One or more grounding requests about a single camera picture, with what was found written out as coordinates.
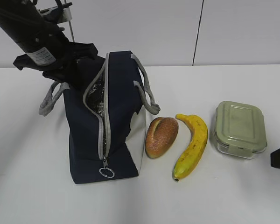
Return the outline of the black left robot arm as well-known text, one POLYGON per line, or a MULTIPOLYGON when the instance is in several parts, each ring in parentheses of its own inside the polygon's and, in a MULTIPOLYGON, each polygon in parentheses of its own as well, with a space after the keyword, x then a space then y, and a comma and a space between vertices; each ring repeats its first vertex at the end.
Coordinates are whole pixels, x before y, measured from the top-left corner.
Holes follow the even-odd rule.
POLYGON ((13 64, 77 90, 98 73, 104 58, 92 43, 71 42, 58 25, 71 20, 71 2, 39 10, 36 0, 0 0, 0 28, 24 51, 13 64))

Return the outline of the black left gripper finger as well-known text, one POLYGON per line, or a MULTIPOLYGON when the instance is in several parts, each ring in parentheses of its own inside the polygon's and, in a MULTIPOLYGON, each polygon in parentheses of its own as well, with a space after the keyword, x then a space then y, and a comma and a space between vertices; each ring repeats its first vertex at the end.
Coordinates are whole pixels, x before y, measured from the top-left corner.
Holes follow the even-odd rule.
POLYGON ((73 58, 70 56, 62 57, 62 75, 63 80, 69 83, 75 89, 85 89, 86 79, 82 73, 82 63, 88 60, 88 57, 73 58))
POLYGON ((65 72, 64 67, 61 67, 61 68, 58 68, 58 69, 55 69, 55 70, 44 71, 42 73, 42 75, 45 78, 57 81, 58 83, 64 83, 64 82, 67 82, 67 78, 66 78, 65 73, 66 72, 65 72))

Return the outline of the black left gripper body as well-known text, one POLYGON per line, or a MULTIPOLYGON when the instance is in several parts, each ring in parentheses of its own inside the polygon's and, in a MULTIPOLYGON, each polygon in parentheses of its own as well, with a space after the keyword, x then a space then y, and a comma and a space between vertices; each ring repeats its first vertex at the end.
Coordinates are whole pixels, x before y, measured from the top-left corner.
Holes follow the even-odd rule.
POLYGON ((45 23, 43 27, 29 28, 27 36, 17 42, 25 52, 16 57, 13 65, 22 70, 54 70, 77 59, 89 57, 95 59, 98 50, 93 43, 71 42, 56 24, 45 23))

